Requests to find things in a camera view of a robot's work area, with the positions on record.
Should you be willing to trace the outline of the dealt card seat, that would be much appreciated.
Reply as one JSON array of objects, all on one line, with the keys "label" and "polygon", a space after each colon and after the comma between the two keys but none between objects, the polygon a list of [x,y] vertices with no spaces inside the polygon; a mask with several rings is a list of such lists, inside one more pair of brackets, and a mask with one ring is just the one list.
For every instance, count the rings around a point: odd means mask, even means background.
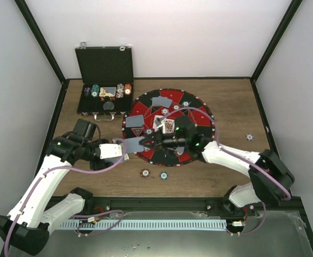
[{"label": "dealt card seat", "polygon": [[126,153],[131,154],[143,152],[145,148],[143,145],[139,143],[143,139],[144,137],[134,137],[124,139],[123,143],[126,146]]},{"label": "dealt card seat", "polygon": [[177,153],[177,155],[181,156],[184,154],[184,150],[178,150],[176,153]]}]

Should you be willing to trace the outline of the dealt blue playing card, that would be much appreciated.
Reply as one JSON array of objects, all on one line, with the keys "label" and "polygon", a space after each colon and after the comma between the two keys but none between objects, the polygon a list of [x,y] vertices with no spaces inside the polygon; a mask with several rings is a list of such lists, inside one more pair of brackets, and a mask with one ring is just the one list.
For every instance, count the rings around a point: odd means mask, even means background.
[{"label": "dealt blue playing card", "polygon": [[142,127],[144,124],[145,123],[143,115],[128,116],[125,119],[126,127]]}]

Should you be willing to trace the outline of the dealt card bottom seat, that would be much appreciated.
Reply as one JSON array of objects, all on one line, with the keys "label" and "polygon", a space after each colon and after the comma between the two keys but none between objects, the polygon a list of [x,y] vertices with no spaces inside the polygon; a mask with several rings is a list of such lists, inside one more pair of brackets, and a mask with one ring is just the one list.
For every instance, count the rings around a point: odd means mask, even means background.
[{"label": "dealt card bottom seat", "polygon": [[184,150],[178,150],[176,153],[177,153],[177,155],[181,156],[184,154]]}]

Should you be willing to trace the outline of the red poker chip stack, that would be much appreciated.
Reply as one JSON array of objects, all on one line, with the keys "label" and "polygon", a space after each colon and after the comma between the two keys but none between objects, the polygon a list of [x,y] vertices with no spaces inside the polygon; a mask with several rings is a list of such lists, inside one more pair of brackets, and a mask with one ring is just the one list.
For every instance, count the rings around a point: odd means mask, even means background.
[{"label": "red poker chip stack", "polygon": [[140,176],[143,177],[143,178],[146,178],[150,175],[150,171],[147,170],[147,169],[144,169],[140,172]]}]

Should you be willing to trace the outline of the teal poker chip stack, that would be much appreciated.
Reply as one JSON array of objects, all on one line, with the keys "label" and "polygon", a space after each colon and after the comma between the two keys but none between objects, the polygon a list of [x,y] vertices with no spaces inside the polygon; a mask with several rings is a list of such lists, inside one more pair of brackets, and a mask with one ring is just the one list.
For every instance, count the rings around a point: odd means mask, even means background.
[{"label": "teal poker chip stack", "polygon": [[160,173],[160,179],[162,179],[162,180],[168,179],[168,173],[167,172],[161,172]]}]

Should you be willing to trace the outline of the dealt card top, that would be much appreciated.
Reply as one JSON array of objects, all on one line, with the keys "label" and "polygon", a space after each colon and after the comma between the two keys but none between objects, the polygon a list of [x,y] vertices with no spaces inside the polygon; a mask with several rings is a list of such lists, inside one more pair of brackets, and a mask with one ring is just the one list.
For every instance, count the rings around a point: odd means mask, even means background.
[{"label": "dealt card top", "polygon": [[158,105],[158,97],[153,97],[152,98],[152,106],[157,106]]},{"label": "dealt card top", "polygon": [[165,108],[169,108],[172,102],[173,102],[172,99],[169,99],[167,97],[162,97],[162,96],[157,97],[155,100],[156,105],[159,105]]}]

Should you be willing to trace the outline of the blue card deck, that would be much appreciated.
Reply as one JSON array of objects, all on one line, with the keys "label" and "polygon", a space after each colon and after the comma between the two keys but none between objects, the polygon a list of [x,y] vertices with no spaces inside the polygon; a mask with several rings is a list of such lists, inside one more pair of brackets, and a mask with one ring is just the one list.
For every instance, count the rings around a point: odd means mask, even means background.
[{"label": "blue card deck", "polygon": [[107,158],[107,159],[105,159],[105,162],[106,163],[116,163],[116,162],[118,162],[119,159],[120,159],[119,157]]}]

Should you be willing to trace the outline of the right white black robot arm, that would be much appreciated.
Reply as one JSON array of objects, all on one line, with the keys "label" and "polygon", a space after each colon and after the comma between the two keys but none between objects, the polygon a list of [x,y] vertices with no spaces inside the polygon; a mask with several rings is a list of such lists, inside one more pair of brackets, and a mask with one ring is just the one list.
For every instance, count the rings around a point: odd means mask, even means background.
[{"label": "right white black robot arm", "polygon": [[234,216],[247,205],[264,203],[278,206],[289,201],[294,176],[279,156],[266,149],[249,152],[218,143],[202,134],[185,136],[183,132],[163,134],[160,131],[140,140],[140,145],[153,150],[183,147],[190,156],[209,164],[217,164],[237,171],[250,179],[244,185],[233,186],[225,195],[223,209]]}]

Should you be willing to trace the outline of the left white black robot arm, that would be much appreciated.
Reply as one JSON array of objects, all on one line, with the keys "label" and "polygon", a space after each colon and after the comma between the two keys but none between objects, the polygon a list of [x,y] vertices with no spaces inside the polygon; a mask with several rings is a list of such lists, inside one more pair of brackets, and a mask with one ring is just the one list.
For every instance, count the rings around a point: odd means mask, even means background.
[{"label": "left white black robot arm", "polygon": [[50,235],[68,219],[90,221],[104,213],[94,212],[93,194],[82,188],[73,189],[62,201],[47,208],[53,193],[69,171],[100,174],[124,160],[126,144],[122,138],[93,140],[99,126],[77,120],[72,131],[55,137],[46,150],[39,171],[19,202],[7,215],[0,215],[0,237],[3,254],[11,246],[36,256],[46,246]]}]

